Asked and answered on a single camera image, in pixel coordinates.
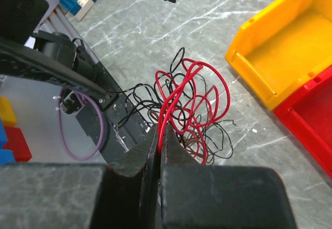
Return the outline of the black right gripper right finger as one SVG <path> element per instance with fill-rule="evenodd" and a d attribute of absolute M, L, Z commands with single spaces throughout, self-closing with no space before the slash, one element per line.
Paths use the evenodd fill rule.
<path fill-rule="evenodd" d="M 161 150 L 164 228 L 296 228 L 281 177 L 272 168 L 201 165 L 167 126 Z"/>

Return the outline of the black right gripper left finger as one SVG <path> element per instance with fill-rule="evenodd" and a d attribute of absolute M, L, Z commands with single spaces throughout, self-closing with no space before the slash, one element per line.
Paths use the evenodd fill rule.
<path fill-rule="evenodd" d="M 139 228 L 158 133 L 110 164 L 22 163 L 1 167 L 1 228 Z"/>

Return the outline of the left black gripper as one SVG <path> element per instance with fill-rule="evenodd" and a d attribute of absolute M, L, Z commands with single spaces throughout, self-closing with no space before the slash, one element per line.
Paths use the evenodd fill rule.
<path fill-rule="evenodd" d="M 107 92 L 98 86 L 101 71 L 80 38 L 38 31 L 34 49 L 1 38 L 1 74 L 47 82 L 93 96 Z"/>

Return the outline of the yellow toy block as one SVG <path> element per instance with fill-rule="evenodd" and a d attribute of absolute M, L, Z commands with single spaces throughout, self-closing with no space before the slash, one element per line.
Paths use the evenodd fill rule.
<path fill-rule="evenodd" d="M 5 126 L 14 127 L 17 124 L 17 118 L 12 109 L 9 100 L 5 97 L 1 97 L 0 101 L 1 109 L 1 121 Z"/>

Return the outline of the red toy block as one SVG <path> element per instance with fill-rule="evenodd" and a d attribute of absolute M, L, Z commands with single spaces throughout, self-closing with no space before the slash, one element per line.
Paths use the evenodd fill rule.
<path fill-rule="evenodd" d="M 4 127 L 8 141 L 3 149 L 11 150 L 17 162 L 28 162 L 32 158 L 22 131 L 17 127 Z"/>

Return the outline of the yellow plastic bin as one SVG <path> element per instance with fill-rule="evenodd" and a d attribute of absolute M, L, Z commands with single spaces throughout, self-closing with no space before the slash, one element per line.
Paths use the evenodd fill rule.
<path fill-rule="evenodd" d="M 226 55 L 275 109 L 331 65 L 331 0 L 275 0 L 242 24 Z"/>

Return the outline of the red plastic bin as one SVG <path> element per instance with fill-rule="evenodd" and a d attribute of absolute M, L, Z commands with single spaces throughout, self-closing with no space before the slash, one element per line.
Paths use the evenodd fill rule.
<path fill-rule="evenodd" d="M 331 177 L 331 67 L 302 85 L 273 113 Z"/>

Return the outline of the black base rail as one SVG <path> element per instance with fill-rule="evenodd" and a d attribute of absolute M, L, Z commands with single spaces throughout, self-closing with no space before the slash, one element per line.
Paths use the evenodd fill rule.
<path fill-rule="evenodd" d="M 144 114 L 140 101 L 154 98 L 151 78 L 128 74 L 124 87 L 116 82 L 108 70 L 97 64 L 101 71 L 100 85 L 110 91 L 110 99 L 96 101 L 100 113 L 90 101 L 75 114 L 87 145 L 70 142 L 69 148 L 82 161 L 114 162 L 140 143 L 149 132 L 151 123 Z"/>

